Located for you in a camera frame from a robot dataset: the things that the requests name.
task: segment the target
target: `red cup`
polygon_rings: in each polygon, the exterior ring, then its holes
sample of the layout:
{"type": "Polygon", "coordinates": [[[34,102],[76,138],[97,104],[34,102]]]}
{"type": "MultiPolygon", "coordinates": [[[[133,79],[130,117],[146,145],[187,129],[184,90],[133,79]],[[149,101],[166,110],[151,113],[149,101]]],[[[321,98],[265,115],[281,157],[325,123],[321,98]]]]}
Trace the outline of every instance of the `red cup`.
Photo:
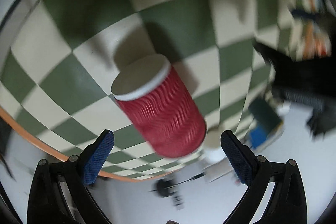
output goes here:
{"type": "Polygon", "coordinates": [[[115,78],[111,91],[159,155],[183,157],[203,142],[205,121],[165,56],[154,54],[130,64],[115,78]]]}

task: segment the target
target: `orange tablecloth edge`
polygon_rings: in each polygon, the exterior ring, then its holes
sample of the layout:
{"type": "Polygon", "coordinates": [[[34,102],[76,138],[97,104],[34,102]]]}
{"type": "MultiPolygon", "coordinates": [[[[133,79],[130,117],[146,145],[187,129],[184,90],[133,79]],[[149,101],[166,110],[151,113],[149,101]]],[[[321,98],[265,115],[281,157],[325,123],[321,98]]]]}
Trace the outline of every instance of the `orange tablecloth edge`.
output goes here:
{"type": "MultiPolygon", "coordinates": [[[[37,148],[41,149],[42,151],[54,156],[55,158],[61,160],[61,161],[66,161],[69,157],[63,155],[62,153],[58,152],[57,150],[55,150],[54,148],[50,147],[49,145],[45,144],[44,142],[42,142],[41,140],[39,140],[38,138],[34,137],[33,135],[31,135],[29,132],[27,132],[22,126],[20,126],[4,109],[2,109],[0,107],[0,117],[6,122],[8,123],[11,128],[13,128],[21,137],[23,137],[24,139],[26,139],[28,142],[30,142],[31,144],[35,145],[37,148]]],[[[117,176],[105,171],[100,171],[99,175],[102,177],[107,177],[107,178],[112,178],[112,179],[117,179],[117,180],[121,180],[121,181],[127,181],[127,182],[140,182],[140,181],[145,181],[145,180],[152,180],[152,179],[157,179],[160,178],[162,176],[165,176],[167,174],[163,174],[163,175],[159,175],[159,176],[155,176],[155,177],[151,177],[148,179],[144,179],[144,180],[136,180],[136,179],[131,179],[131,178],[127,178],[127,177],[122,177],[122,176],[117,176]]]]}

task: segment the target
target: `table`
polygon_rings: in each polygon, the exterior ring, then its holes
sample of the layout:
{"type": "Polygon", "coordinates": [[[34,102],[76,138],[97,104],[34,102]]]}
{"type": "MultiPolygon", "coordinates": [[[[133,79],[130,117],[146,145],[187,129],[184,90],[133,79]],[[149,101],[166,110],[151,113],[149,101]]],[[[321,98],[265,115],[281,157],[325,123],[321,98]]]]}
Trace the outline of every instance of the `table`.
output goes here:
{"type": "Polygon", "coordinates": [[[255,126],[249,103],[274,77],[256,40],[300,55],[305,25],[289,7],[309,0],[40,0],[17,35],[0,76],[0,115],[61,160],[104,130],[115,146],[103,176],[156,178],[196,162],[157,155],[119,109],[119,71],[152,53],[168,57],[208,128],[236,135],[255,126]]]}

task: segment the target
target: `green and white checkered surface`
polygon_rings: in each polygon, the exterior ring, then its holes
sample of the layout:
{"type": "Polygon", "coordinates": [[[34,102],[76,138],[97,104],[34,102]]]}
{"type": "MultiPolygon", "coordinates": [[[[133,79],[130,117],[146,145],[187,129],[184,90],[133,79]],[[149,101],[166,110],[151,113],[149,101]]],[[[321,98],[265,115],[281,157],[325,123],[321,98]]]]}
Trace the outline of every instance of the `green and white checkered surface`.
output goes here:
{"type": "Polygon", "coordinates": [[[177,170],[201,150],[164,159],[118,108],[120,68],[159,52],[169,58],[209,127],[255,126],[249,103],[273,76],[257,39],[299,55],[304,26],[289,8],[309,0],[42,0],[11,46],[0,105],[29,133],[70,156],[106,128],[115,146],[106,172],[145,179],[177,170]]]}

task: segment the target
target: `red object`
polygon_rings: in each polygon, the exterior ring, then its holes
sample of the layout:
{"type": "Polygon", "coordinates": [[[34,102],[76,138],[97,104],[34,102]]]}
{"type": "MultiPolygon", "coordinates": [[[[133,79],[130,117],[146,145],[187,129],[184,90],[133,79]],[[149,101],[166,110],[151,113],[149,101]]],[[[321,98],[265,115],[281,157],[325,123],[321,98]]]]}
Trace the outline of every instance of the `red object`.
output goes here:
{"type": "Polygon", "coordinates": [[[183,157],[204,140],[205,121],[173,67],[166,79],[147,95],[132,101],[116,101],[159,155],[183,157]]]}

